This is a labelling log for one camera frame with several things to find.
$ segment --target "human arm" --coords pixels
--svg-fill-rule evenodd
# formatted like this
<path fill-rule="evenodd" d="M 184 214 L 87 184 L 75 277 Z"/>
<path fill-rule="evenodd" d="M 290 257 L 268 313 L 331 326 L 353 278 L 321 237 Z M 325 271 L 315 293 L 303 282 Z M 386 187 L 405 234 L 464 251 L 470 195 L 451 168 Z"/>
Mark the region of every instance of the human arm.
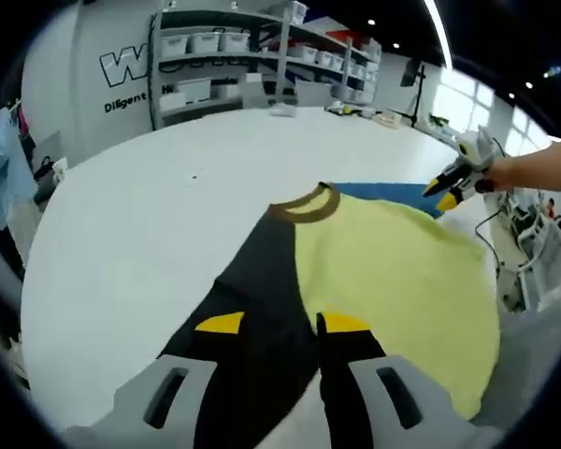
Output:
<path fill-rule="evenodd" d="M 484 177 L 496 191 L 514 187 L 561 191 L 561 142 L 526 156 L 498 159 Z"/>

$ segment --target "white table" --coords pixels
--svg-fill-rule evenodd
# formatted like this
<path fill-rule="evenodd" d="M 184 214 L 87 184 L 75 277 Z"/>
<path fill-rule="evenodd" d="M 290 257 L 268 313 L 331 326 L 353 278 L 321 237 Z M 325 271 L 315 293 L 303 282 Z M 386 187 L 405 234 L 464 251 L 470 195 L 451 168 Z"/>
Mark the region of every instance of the white table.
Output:
<path fill-rule="evenodd" d="M 321 109 L 295 119 L 243 110 L 135 138 L 71 169 L 38 228 L 22 292 L 23 356 L 40 411 L 57 430 L 107 413 L 269 203 L 317 181 L 425 183 L 454 157 L 411 128 Z M 471 235 L 486 215 L 475 196 L 443 220 Z M 486 252 L 493 284 L 494 268 Z"/>

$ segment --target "black ceiling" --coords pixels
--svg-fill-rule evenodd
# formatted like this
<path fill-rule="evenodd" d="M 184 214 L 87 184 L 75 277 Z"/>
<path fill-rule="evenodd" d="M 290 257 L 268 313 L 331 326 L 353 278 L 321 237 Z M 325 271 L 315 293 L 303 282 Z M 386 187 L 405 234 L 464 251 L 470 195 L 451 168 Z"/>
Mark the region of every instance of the black ceiling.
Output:
<path fill-rule="evenodd" d="M 306 0 L 353 30 L 375 37 L 388 51 L 443 64 L 424 0 Z M 548 133 L 561 137 L 561 0 L 435 0 L 453 54 L 453 66 L 525 109 Z M 376 21 L 367 25 L 368 19 Z M 394 50 L 398 42 L 400 49 Z M 532 90 L 525 87 L 530 81 Z M 509 93 L 516 95 L 509 100 Z"/>

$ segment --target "metal shelving unit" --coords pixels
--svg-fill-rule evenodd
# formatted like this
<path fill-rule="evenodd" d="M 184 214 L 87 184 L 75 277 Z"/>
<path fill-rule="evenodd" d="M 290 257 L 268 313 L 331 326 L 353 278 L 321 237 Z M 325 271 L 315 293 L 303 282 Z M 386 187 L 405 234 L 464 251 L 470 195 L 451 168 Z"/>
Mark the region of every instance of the metal shelving unit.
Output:
<path fill-rule="evenodd" d="M 243 28 L 250 31 L 251 47 L 249 52 L 213 52 L 213 53 L 188 53 L 176 57 L 161 58 L 161 42 L 163 31 L 166 36 L 175 34 L 186 34 L 187 27 L 196 26 L 225 26 Z M 258 52 L 258 41 L 261 33 L 270 33 L 269 37 L 280 35 L 280 47 L 278 52 Z M 287 56 L 289 38 L 307 41 L 320 50 L 343 53 L 345 64 L 343 70 L 334 70 L 330 67 L 308 63 L 299 58 Z M 366 63 L 372 61 L 364 52 L 352 47 L 352 41 L 347 43 L 340 42 L 331 36 L 311 30 L 304 25 L 290 23 L 288 13 L 283 18 L 269 16 L 266 14 L 242 11 L 237 9 L 163 9 L 157 12 L 151 19 L 149 51 L 148 51 L 148 97 L 150 100 L 151 121 L 154 129 L 164 127 L 164 117 L 186 111 L 217 108 L 225 105 L 238 104 L 240 98 L 212 99 L 209 101 L 194 103 L 167 111 L 163 114 L 160 110 L 160 95 L 162 92 L 162 81 L 160 79 L 160 68 L 182 64 L 184 62 L 218 60 L 218 59 L 245 59 L 266 64 L 274 64 L 277 67 L 276 95 L 277 102 L 286 100 L 284 88 L 286 84 L 287 66 L 297 66 L 315 72 L 317 75 L 325 75 L 340 81 L 340 99 L 346 98 L 349 79 L 356 82 L 365 80 L 349 74 L 349 62 L 354 60 L 356 63 Z"/>

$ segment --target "blue fabric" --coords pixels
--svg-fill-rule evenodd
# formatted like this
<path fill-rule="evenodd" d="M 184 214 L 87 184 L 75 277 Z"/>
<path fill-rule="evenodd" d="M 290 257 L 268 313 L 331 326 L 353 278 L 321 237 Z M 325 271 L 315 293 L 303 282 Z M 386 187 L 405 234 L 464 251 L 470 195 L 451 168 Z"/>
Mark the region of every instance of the blue fabric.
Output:
<path fill-rule="evenodd" d="M 442 215 L 437 210 L 441 195 L 423 197 L 424 184 L 394 184 L 388 182 L 333 183 L 339 192 L 361 199 L 385 199 L 422 210 L 434 218 Z"/>
<path fill-rule="evenodd" d="M 0 229 L 7 226 L 10 205 L 33 200 L 37 192 L 10 112 L 0 109 Z"/>

